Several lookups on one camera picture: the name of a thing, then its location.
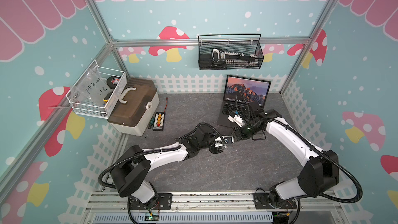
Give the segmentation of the grey laptop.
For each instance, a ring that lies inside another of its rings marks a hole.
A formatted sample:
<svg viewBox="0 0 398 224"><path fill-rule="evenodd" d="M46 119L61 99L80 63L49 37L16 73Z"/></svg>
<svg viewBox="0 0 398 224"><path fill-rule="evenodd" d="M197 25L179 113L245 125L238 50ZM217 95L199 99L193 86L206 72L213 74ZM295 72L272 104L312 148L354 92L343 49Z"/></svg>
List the grey laptop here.
<svg viewBox="0 0 398 224"><path fill-rule="evenodd" d="M218 125L229 128L237 126L229 120L231 113L243 114L246 118L252 117L253 114L248 112L248 103L255 102L263 109L270 86L269 80L228 75Z"/></svg>

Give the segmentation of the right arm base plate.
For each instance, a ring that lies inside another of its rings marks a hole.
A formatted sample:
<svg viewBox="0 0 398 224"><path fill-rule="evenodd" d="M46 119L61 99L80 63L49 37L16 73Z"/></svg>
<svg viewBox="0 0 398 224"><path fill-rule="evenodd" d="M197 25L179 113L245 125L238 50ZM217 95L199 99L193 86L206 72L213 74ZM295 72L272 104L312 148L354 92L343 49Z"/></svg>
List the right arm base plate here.
<svg viewBox="0 0 398 224"><path fill-rule="evenodd" d="M293 198L283 200L276 194L267 192L255 192L253 197L256 209L281 209L287 211L297 209L296 201Z"/></svg>

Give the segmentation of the black wireless mouse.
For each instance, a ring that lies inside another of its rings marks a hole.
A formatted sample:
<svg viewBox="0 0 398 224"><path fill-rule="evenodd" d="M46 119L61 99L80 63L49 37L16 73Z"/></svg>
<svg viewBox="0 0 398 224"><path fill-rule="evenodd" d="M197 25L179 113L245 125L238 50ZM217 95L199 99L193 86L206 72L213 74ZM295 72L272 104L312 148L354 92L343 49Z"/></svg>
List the black wireless mouse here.
<svg viewBox="0 0 398 224"><path fill-rule="evenodd" d="M209 151L212 154L219 154L221 152L223 152L223 146L217 143L213 143L211 144L211 146L209 147Z"/></svg>

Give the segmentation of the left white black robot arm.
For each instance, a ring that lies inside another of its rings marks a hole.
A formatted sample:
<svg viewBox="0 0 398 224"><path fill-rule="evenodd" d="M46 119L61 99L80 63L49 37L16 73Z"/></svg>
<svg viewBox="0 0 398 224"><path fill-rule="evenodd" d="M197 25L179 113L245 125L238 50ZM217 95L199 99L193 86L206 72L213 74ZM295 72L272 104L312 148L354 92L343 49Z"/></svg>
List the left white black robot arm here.
<svg viewBox="0 0 398 224"><path fill-rule="evenodd" d="M103 170L97 182L103 187L116 189L119 197L137 199L146 209L159 203L159 194L152 183L146 181L147 174L164 165L182 162L199 154L202 149L218 154L226 144L223 136L212 125L201 122L194 130L177 138L172 145L142 149L130 147L114 164Z"/></svg>

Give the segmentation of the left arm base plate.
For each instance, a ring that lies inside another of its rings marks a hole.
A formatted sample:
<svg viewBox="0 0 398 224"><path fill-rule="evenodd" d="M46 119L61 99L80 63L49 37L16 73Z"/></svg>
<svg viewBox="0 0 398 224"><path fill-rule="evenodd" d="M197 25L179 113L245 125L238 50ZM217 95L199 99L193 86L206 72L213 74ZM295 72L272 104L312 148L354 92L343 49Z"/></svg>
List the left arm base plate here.
<svg viewBox="0 0 398 224"><path fill-rule="evenodd" d="M130 197L130 209L131 210L170 210L173 200L173 194L156 194L147 203L142 203L139 199Z"/></svg>

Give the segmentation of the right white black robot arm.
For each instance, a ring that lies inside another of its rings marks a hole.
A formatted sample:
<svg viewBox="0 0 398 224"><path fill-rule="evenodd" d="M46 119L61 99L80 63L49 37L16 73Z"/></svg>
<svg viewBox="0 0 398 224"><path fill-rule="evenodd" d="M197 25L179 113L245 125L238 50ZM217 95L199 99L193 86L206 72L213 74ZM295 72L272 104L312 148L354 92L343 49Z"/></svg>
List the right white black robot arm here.
<svg viewBox="0 0 398 224"><path fill-rule="evenodd" d="M237 141L250 139L262 131L267 132L277 138L303 167L297 177L280 182L269 189L268 200L272 207L279 208L291 199L318 196L345 204L356 203L362 199L363 189L359 181L339 164L338 155L308 141L277 111L265 111L258 104L250 102L244 108L237 107L231 110L228 120L237 124L233 128L233 135ZM339 184L341 172L353 182L357 190L352 198L342 199L325 194L325 191Z"/></svg>

